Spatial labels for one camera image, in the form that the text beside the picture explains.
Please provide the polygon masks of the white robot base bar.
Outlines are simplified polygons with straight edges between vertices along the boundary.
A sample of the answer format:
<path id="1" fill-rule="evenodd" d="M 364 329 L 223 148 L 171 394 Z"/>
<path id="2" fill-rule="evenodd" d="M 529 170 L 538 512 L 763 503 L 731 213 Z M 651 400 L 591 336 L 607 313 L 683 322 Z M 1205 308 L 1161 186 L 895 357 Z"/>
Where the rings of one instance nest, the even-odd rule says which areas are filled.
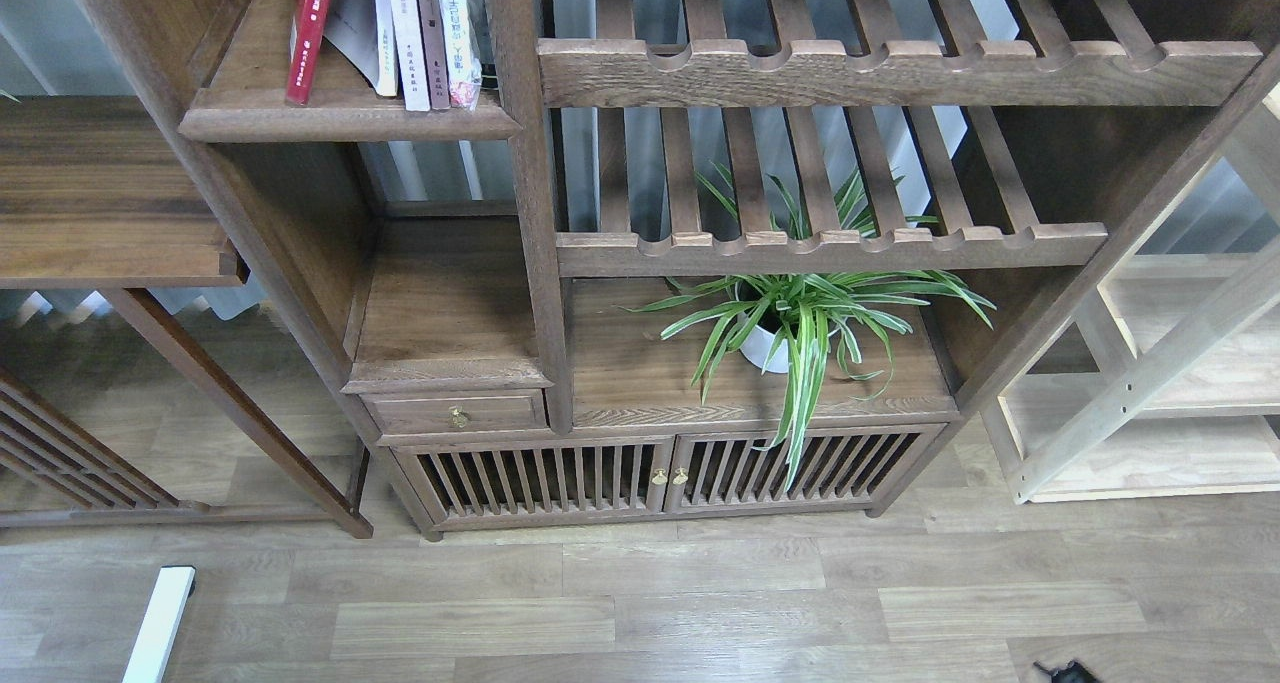
<path id="1" fill-rule="evenodd" d="M 161 567 L 122 682 L 163 682 L 197 569 Z"/>

